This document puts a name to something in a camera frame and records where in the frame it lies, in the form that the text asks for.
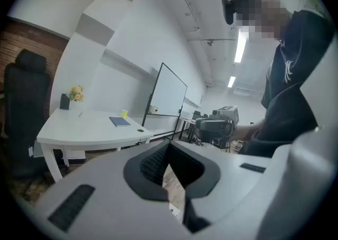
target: brick wall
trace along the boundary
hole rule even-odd
[[[22,49],[30,50],[47,59],[46,73],[51,82],[45,100],[45,115],[49,115],[49,102],[52,85],[62,53],[68,40],[40,30],[36,27],[8,20],[0,34],[0,81],[4,80],[4,71],[7,64],[15,62],[15,58]]]

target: yellow flowers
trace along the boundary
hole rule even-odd
[[[83,102],[83,87],[73,86],[68,94],[68,97],[71,101]]]

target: yellow object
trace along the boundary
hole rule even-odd
[[[128,115],[128,111],[127,110],[122,110],[122,117],[125,118]]]

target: floor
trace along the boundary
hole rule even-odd
[[[174,140],[179,139],[179,134],[174,136]],[[231,143],[231,153],[237,153],[235,149],[235,144]],[[213,145],[205,143],[203,146],[204,148],[215,148]],[[87,161],[94,159],[100,155],[106,154],[108,152],[100,152],[100,153],[86,153]],[[70,165],[70,173],[74,171],[81,165]],[[65,176],[66,172],[61,171],[61,174]],[[38,200],[38,198],[43,195],[47,189],[54,183],[51,175],[49,173],[45,174],[45,179],[38,178],[36,179],[33,184],[30,186],[29,190],[26,192],[25,200],[30,202],[32,205]],[[13,193],[20,195],[22,191],[25,189],[27,185],[27,181],[11,181],[10,182],[10,189]],[[171,169],[170,165],[165,171],[163,184],[162,187],[167,190],[168,198],[169,198],[169,209],[173,213],[173,215],[177,218],[179,222],[183,220],[184,214],[184,205],[185,205],[185,190],[181,186],[179,180],[177,179],[175,173]]]

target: whiteboard stand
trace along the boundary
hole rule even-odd
[[[170,89],[168,89],[167,85],[168,83],[171,83],[171,85],[176,85]],[[183,109],[183,102],[185,98],[187,90],[187,85],[163,62],[161,64],[161,68],[159,69],[155,86],[153,89],[152,94],[149,96],[149,100],[146,106],[146,110],[144,113],[143,121],[142,121],[142,126],[144,126],[147,115],[154,115],[154,116],[165,116],[165,117],[177,117],[177,121],[175,124],[175,129],[172,131],[168,131],[165,133],[161,134],[154,134],[154,136],[159,136],[159,135],[164,135],[167,133],[173,132],[173,136],[171,139],[167,137],[169,140],[174,139],[175,131],[177,128],[177,125],[179,124],[179,119],[181,117],[181,112]],[[168,110],[165,110],[164,112],[169,112],[169,113],[163,113],[163,114],[153,114],[149,113],[149,108],[150,105],[155,105],[157,106],[157,103],[152,104],[152,101],[154,100],[161,100],[164,104],[170,104],[170,108]]]

